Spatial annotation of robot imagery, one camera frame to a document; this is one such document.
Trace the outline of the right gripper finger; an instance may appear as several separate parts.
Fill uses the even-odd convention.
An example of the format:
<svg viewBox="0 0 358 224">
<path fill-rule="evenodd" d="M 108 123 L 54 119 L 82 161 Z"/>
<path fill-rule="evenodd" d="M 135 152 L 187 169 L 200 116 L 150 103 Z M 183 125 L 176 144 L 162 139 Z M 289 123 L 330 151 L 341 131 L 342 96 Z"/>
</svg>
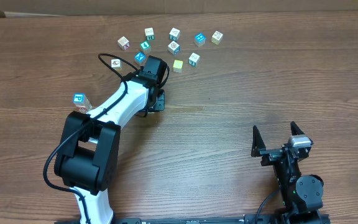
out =
<svg viewBox="0 0 358 224">
<path fill-rule="evenodd" d="M 260 157 L 260 153 L 266 150 L 264 141 L 260 135 L 259 129 L 256 125 L 252 128 L 252 150 L 251 156 L 252 157 Z"/>
<path fill-rule="evenodd" d="M 303 135 L 304 132 L 298 127 L 298 125 L 292 121 L 290 123 L 290 128 L 291 128 L 291 135 L 292 136 L 297 136 L 297 135 Z"/>
</svg>

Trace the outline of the cream block red edge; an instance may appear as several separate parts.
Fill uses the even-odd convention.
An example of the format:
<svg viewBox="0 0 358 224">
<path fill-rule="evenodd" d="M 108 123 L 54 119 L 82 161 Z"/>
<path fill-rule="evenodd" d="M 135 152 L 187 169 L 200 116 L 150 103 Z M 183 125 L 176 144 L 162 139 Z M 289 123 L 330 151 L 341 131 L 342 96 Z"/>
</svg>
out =
<svg viewBox="0 0 358 224">
<path fill-rule="evenodd" d="M 80 113 L 86 114 L 88 111 L 92 110 L 92 107 L 77 106 L 76 110 Z"/>
</svg>

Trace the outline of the blue P block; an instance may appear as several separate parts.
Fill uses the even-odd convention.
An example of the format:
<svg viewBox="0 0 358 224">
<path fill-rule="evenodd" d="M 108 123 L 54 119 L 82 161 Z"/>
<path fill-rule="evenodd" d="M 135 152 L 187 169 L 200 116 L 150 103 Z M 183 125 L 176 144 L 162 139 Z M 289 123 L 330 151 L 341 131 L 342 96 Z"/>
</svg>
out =
<svg viewBox="0 0 358 224">
<path fill-rule="evenodd" d="M 85 100 L 88 100 L 86 95 L 84 93 L 75 93 L 73 95 L 73 103 L 74 102 L 82 102 L 82 101 L 85 101 Z"/>
</svg>

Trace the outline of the cream block green R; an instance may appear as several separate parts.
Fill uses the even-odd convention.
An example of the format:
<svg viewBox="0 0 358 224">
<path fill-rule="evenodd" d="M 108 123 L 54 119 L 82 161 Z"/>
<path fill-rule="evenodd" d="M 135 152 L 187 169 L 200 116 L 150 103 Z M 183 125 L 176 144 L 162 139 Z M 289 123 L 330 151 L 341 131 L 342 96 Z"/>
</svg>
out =
<svg viewBox="0 0 358 224">
<path fill-rule="evenodd" d="M 76 107 L 83 108 L 84 110 L 90 110 L 92 108 L 92 105 L 88 100 L 82 101 L 82 102 L 74 102 Z"/>
</svg>

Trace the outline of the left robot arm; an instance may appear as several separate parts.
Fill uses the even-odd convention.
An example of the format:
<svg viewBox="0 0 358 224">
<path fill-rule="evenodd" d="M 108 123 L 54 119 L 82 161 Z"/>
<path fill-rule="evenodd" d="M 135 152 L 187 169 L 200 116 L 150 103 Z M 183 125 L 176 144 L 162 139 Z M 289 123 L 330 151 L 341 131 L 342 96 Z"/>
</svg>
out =
<svg viewBox="0 0 358 224">
<path fill-rule="evenodd" d="M 43 177 L 49 187 L 75 195 L 81 214 L 78 223 L 113 223 L 108 188 L 116 173 L 121 129 L 138 112 L 164 110 L 163 86 L 168 76 L 167 63 L 149 56 L 145 65 L 120 76 L 117 92 L 100 106 L 67 116 L 60 144 L 48 157 Z M 47 179 L 52 161 L 62 187 Z"/>
</svg>

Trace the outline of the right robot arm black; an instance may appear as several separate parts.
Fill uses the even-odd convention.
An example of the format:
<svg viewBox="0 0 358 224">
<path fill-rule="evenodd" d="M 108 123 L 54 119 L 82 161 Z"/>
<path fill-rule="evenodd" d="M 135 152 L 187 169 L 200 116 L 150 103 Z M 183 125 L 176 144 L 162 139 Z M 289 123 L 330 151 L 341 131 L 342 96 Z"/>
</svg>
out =
<svg viewBox="0 0 358 224">
<path fill-rule="evenodd" d="M 252 128 L 252 157 L 261 157 L 262 166 L 272 166 L 278 180 L 278 189 L 259 206 L 255 222 L 260 218 L 264 205 L 277 193 L 283 200 L 279 208 L 269 216 L 270 223 L 328 223 L 328 216 L 320 214 L 323 207 L 324 182 L 318 175 L 302 175 L 298 163 L 309 156 L 313 141 L 297 126 L 290 123 L 291 136 L 278 149 L 267 149 L 259 129 Z"/>
</svg>

